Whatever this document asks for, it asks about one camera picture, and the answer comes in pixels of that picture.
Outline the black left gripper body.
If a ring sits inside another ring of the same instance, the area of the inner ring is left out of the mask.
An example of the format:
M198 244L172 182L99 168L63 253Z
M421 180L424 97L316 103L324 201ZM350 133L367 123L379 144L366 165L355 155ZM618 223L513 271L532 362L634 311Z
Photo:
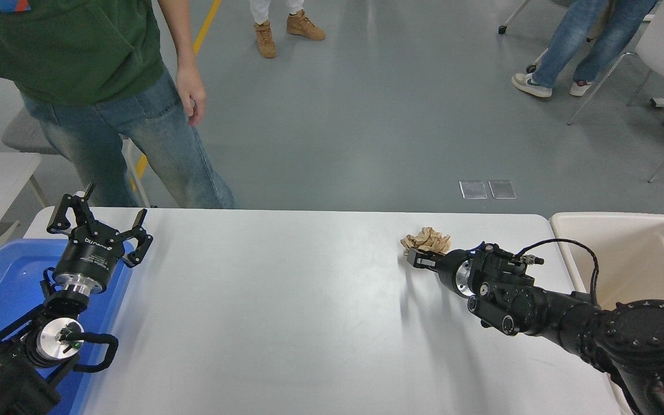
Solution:
M108 283L123 254L124 246L116 241L114 231L98 231L94 236L87 229L74 229L55 267L54 279L63 283L69 276L80 275L97 283Z

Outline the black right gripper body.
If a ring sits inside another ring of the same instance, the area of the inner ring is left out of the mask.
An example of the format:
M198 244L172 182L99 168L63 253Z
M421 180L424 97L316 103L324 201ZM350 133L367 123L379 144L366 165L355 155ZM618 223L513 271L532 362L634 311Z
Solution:
M453 250L437 263L440 283L453 293L472 293L469 285L471 276L471 252Z

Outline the person's left hand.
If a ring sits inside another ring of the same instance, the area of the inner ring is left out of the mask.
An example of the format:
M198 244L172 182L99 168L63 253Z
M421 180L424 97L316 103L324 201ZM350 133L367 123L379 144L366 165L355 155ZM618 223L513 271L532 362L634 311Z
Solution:
M206 90L195 61L179 62L175 84L190 126L197 126L205 117Z

